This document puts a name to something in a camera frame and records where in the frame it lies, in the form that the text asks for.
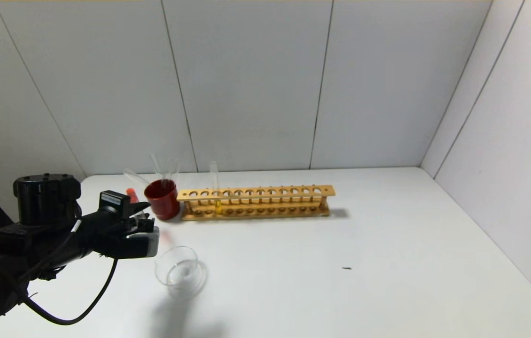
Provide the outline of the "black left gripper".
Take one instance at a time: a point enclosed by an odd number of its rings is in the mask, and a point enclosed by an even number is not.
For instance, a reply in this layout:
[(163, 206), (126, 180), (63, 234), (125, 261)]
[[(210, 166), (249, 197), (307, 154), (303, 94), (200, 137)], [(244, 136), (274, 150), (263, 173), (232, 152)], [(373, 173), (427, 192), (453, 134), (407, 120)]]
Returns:
[(132, 218), (132, 231), (152, 232), (154, 218), (145, 213), (150, 208), (149, 202), (131, 202), (129, 196), (115, 191), (102, 191), (99, 196), (98, 209), (80, 218), (77, 229), (80, 246), (87, 252), (104, 246), (110, 240), (127, 238), (129, 217)]

